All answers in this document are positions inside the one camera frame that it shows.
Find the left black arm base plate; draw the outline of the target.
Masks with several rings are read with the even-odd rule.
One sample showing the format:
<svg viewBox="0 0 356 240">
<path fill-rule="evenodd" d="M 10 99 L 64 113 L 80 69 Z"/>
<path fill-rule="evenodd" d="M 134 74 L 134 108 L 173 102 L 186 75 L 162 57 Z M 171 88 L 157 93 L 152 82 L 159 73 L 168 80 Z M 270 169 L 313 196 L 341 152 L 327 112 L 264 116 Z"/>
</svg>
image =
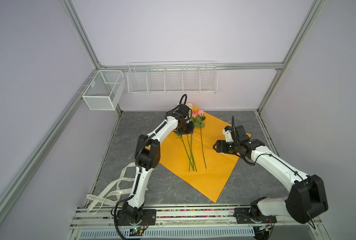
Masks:
<svg viewBox="0 0 356 240">
<path fill-rule="evenodd" d="M 123 210 L 118 210 L 115 217 L 115 223 L 118 226 L 154 226 L 157 219 L 156 209 L 145 209 L 141 213 L 141 217 L 138 221 L 132 220 Z"/>
</svg>

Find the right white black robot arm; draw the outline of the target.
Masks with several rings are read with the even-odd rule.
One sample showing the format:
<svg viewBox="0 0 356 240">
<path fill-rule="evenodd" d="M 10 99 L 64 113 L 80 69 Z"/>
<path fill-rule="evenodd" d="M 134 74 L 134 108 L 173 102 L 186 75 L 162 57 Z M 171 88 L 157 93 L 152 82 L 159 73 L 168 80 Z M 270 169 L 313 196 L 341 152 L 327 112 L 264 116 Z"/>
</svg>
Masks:
<svg viewBox="0 0 356 240">
<path fill-rule="evenodd" d="M 324 181 L 308 175 L 274 154 L 262 141 L 251 139 L 243 126 L 227 126 L 224 140 L 213 145 L 217 153 L 234 155 L 250 166 L 260 165 L 289 192 L 285 198 L 262 197 L 251 202 L 249 217 L 255 223 L 266 217 L 291 217 L 305 224 L 329 209 Z"/>
</svg>

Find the dark pink fake rose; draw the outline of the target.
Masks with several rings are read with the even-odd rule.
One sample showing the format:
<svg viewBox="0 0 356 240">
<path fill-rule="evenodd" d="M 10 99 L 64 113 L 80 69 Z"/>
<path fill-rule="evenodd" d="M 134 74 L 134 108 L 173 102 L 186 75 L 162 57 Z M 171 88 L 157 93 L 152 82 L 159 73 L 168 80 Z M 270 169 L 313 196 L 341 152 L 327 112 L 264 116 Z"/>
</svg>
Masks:
<svg viewBox="0 0 356 240">
<path fill-rule="evenodd" d="M 188 137 L 188 143 L 189 143 L 189 150 L 190 150 L 190 156 L 189 156 L 189 160 L 190 160 L 190 166 L 189 166 L 189 171 L 194 171 L 197 172 L 197 167 L 196 167 L 196 163 L 195 163 L 195 158 L 194 158 L 194 154 L 193 154 L 193 134 L 194 134 L 194 129 L 196 126 L 196 117 L 198 116 L 198 113 L 196 111 L 192 111 L 192 115 L 191 118 L 189 120 L 189 123 L 192 126 L 192 130 L 191 130 L 191 134 L 190 137 Z"/>
</svg>

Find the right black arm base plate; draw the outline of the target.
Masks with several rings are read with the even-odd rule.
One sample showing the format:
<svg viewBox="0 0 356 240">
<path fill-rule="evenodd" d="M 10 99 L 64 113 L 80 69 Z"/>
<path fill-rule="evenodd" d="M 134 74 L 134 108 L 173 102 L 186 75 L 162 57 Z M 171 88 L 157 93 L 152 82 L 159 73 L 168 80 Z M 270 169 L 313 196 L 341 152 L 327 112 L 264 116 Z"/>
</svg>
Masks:
<svg viewBox="0 0 356 240">
<path fill-rule="evenodd" d="M 264 216 L 257 208 L 234 208 L 233 216 L 238 224 L 275 224 L 275 216 Z"/>
</svg>

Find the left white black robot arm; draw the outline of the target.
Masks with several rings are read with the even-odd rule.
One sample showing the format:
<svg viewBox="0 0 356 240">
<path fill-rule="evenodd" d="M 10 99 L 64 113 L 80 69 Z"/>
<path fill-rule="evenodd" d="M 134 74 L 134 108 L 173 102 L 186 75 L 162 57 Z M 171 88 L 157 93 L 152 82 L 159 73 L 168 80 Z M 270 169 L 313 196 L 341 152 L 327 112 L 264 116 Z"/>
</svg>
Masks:
<svg viewBox="0 0 356 240">
<path fill-rule="evenodd" d="M 134 224 L 141 222 L 142 211 L 145 203 L 146 188 L 150 176 L 161 159 L 161 144 L 171 133 L 177 136 L 190 135 L 194 132 L 194 124 L 190 123 L 192 110 L 186 105 L 187 94 L 183 94 L 178 105 L 167 111 L 164 120 L 152 132 L 140 135 L 135 152 L 136 179 L 128 198 L 119 200 L 112 209 L 116 231 L 121 239 L 126 237 L 121 233 L 117 224 L 119 204 L 125 217 Z"/>
</svg>

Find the white fake rose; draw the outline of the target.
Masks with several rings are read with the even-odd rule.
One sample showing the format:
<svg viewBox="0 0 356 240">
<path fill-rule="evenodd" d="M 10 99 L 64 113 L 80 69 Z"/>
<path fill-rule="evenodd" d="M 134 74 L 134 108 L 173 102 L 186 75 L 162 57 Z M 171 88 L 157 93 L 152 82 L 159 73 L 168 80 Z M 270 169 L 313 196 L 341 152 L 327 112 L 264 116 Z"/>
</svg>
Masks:
<svg viewBox="0 0 356 240">
<path fill-rule="evenodd" d="M 184 150 L 185 153 L 189 159 L 189 172 L 193 171 L 193 172 L 197 172 L 197 167 L 196 167 L 196 163 L 195 163 L 195 159 L 194 159 L 194 155 L 193 155 L 193 150 L 192 150 L 192 145 L 191 145 L 191 140 L 188 136 L 187 136 L 187 140 L 188 140 L 188 145 L 186 145 L 186 142 L 184 140 L 184 136 L 181 134 L 177 134 L 180 141 L 182 142 L 183 146 L 184 146 Z"/>
</svg>

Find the orange wrapping paper sheet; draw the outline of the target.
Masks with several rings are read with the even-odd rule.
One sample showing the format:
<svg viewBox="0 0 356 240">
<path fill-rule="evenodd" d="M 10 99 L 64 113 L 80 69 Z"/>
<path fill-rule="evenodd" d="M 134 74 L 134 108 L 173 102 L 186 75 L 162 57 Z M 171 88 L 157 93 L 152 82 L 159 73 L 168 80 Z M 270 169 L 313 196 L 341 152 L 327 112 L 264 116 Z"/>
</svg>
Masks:
<svg viewBox="0 0 356 240">
<path fill-rule="evenodd" d="M 189 159 L 184 146 L 173 132 L 161 144 L 160 164 L 215 203 L 239 158 L 234 155 L 217 153 L 213 149 L 217 140 L 225 139 L 223 129 L 231 124 L 208 113 L 205 113 L 205 117 L 203 143 L 207 170 L 203 161 L 201 134 L 198 128 L 194 130 L 193 134 L 193 154 L 197 172 L 189 172 Z"/>
</svg>

